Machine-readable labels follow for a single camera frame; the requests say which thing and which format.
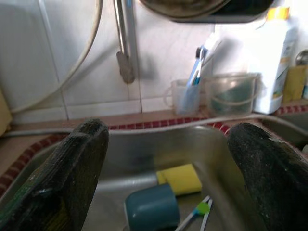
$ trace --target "plastic container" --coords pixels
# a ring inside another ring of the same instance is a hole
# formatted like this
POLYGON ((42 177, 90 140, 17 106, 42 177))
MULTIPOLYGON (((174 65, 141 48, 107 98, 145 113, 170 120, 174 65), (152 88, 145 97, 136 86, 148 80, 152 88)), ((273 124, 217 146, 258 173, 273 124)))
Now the plastic container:
POLYGON ((252 112, 259 89, 259 73, 230 73, 205 79, 211 116, 244 116, 252 112))
POLYGON ((171 87, 164 95, 165 105, 173 109, 177 115, 195 115, 200 106, 201 84, 186 87, 186 79, 178 79, 171 82, 171 87), (167 95, 171 91, 172 105, 167 102, 167 95))

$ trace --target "toothbrush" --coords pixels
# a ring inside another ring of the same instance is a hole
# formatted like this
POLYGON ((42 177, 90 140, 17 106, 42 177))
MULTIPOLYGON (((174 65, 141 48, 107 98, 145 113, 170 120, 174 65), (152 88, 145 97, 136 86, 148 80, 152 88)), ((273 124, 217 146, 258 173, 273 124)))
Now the toothbrush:
POLYGON ((219 38, 217 33, 212 33, 209 38, 207 39, 207 41, 205 42, 205 44, 203 46, 201 46, 198 50, 197 50, 197 58, 200 60, 201 64, 200 64, 200 69, 198 70, 198 74, 196 75, 196 78, 194 79, 193 84, 198 84, 200 82, 200 72, 201 72, 201 68, 206 65, 208 63, 208 61, 211 60, 211 58, 213 57, 217 47, 221 44, 221 39, 219 38))
POLYGON ((192 72, 188 78, 188 81, 186 83, 186 86, 189 87, 194 84, 195 79, 200 75, 202 63, 203 63, 203 57, 206 56, 207 49, 205 47, 199 47, 196 52, 196 62, 194 63, 194 66, 192 68, 192 72))
POLYGON ((203 221, 202 221, 202 225, 201 225, 200 231, 204 231, 205 230, 206 222, 207 222, 207 219, 208 219, 208 215, 210 214, 210 211, 211 211, 212 203, 213 203, 213 200, 209 199, 209 201, 208 201, 209 212, 206 213, 204 215, 204 217, 203 217, 203 221))
POLYGON ((200 204, 198 204, 198 206, 185 218, 185 220, 174 231, 183 230, 195 216, 204 216, 206 213, 208 213, 210 209, 207 205, 207 202, 209 200, 210 197, 207 196, 202 202, 200 202, 200 204))

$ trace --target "sink basin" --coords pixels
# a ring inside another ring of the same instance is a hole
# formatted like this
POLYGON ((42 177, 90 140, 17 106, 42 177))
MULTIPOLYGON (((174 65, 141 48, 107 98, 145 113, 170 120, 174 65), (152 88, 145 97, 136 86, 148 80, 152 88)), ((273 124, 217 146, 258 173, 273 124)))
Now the sink basin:
MULTIPOLYGON (((292 144, 299 147, 304 142, 307 137, 298 134, 292 144)), ((56 146, 45 149, 31 160, 0 201, 0 210, 56 146)), ((186 163, 193 163, 203 189, 201 193, 177 198, 181 220, 210 195, 214 204, 207 231, 266 230, 228 150, 226 137, 213 128, 196 126, 169 131, 112 133, 83 231, 127 230, 123 208, 126 197, 156 185, 156 171, 186 163)), ((197 218, 187 230, 199 230, 201 222, 202 218, 197 218)))
POLYGON ((284 114, 281 115, 280 118, 291 122, 301 130, 306 131, 306 133, 303 134, 302 132, 273 121, 263 120, 262 124, 275 132, 284 140, 290 142, 299 150, 302 150, 304 146, 308 144, 308 113, 284 114))

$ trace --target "green toothbrush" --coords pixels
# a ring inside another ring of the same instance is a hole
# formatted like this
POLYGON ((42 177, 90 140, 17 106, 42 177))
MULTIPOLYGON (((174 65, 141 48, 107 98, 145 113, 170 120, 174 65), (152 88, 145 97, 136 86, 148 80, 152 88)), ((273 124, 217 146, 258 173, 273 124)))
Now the green toothbrush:
POLYGON ((192 220, 192 218, 194 218, 195 216, 204 216, 204 217, 207 216, 208 217, 208 213, 210 212, 210 206, 207 204, 208 201, 212 201, 212 199, 210 199, 209 196, 207 196, 202 202, 200 202, 197 205, 197 207, 187 216, 187 218, 185 218, 185 220, 174 231, 183 230, 187 226, 187 224, 192 220))
POLYGON ((203 217, 203 221, 202 221, 202 225, 201 225, 200 231, 205 230, 206 222, 207 222, 207 219, 208 219, 208 215, 210 214, 210 210, 211 210, 212 204, 213 204, 213 200, 209 199, 209 201, 207 203, 207 206, 209 207, 209 210, 208 210, 208 212, 206 212, 206 214, 203 217))

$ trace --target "label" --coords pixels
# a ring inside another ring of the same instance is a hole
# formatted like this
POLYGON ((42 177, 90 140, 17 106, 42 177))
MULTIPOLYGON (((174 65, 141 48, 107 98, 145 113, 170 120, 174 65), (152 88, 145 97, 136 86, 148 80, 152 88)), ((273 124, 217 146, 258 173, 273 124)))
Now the label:
POLYGON ((277 70, 276 81, 274 86, 273 99, 282 96, 285 79, 288 74, 288 67, 290 63, 290 55, 293 47, 293 42, 285 42, 282 48, 282 54, 277 70))

